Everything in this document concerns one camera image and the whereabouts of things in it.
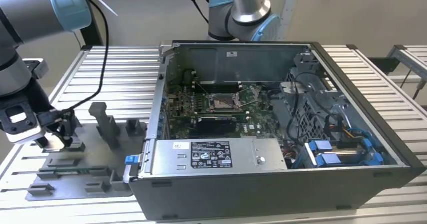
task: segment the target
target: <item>ventilation grille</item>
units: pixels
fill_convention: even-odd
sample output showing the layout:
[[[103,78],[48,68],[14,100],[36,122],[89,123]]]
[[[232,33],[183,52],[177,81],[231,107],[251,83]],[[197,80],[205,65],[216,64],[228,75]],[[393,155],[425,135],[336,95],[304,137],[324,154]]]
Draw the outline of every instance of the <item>ventilation grille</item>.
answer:
[[[319,117],[316,115],[312,115],[312,113],[312,107],[309,106],[309,103],[305,100],[303,102],[303,105],[300,105],[300,108],[296,110],[295,115],[297,123],[300,123],[300,126],[296,127],[299,128],[299,136],[303,136],[299,140],[303,143],[305,143],[308,139],[329,140],[328,136],[324,134],[323,125],[319,121]]]
[[[295,76],[293,76],[293,74],[291,72],[288,72],[284,81],[285,82],[293,82],[293,80],[295,80]]]

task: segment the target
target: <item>blue latch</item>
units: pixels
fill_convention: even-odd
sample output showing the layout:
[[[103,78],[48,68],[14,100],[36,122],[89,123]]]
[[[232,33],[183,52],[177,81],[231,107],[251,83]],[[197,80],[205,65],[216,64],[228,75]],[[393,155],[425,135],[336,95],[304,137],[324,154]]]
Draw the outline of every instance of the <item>blue latch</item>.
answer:
[[[341,160],[335,153],[321,154],[316,156],[315,161],[319,167],[327,167],[341,164]]]
[[[140,163],[139,155],[128,155],[124,160],[125,165],[137,165]]]
[[[333,150],[331,142],[328,140],[313,140],[308,143],[308,145],[312,151],[328,152]]]

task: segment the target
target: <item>aluminum table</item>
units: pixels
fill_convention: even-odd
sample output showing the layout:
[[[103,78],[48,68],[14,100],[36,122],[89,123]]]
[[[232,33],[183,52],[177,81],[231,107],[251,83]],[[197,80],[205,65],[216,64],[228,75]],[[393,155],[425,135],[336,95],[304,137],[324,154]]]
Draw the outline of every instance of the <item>aluminum table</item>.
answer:
[[[324,46],[348,78],[371,102],[391,128],[427,166],[427,113],[367,57],[347,46]],[[64,109],[88,97],[99,87],[105,48],[96,46],[79,53],[51,101]],[[117,122],[139,118],[148,122],[157,80],[156,47],[111,47],[103,92],[93,101],[107,102]],[[80,106],[81,123],[95,123],[88,113],[91,102]],[[0,220],[33,223],[155,223],[145,219],[133,196],[120,198],[25,201],[26,188],[47,154],[36,145],[14,145],[0,166]],[[301,213],[217,220],[191,220],[188,224],[397,224],[427,222],[427,172],[400,189],[388,189],[357,210]]]

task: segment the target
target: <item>robotic arm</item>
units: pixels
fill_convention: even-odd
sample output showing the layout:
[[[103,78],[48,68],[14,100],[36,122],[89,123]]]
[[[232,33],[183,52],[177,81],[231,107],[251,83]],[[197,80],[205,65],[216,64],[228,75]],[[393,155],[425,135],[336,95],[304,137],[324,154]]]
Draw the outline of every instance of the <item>robotic arm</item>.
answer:
[[[16,48],[85,28],[91,22],[87,0],[0,0],[0,129],[12,143],[34,141],[48,148],[51,135],[60,140],[60,148],[73,142],[75,112],[51,106],[38,75]],[[216,40],[273,41],[279,25],[269,0],[209,1],[208,34]]]
[[[51,106],[17,51],[17,46],[63,32],[85,28],[92,22],[85,0],[0,0],[0,129],[12,143],[49,144],[45,133],[64,147],[72,144],[77,126],[73,112]]]
[[[269,0],[209,0],[208,35],[219,41],[275,41],[280,17]]]

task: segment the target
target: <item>barcode sticker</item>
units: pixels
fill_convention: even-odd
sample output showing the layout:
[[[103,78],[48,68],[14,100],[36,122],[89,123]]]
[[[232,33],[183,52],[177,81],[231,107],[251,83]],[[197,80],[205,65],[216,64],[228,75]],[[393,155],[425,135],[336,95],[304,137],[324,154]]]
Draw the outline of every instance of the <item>barcode sticker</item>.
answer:
[[[189,142],[173,142],[175,150],[189,150]]]
[[[227,57],[228,58],[236,58],[237,57],[237,52],[236,51],[228,51],[227,52]]]

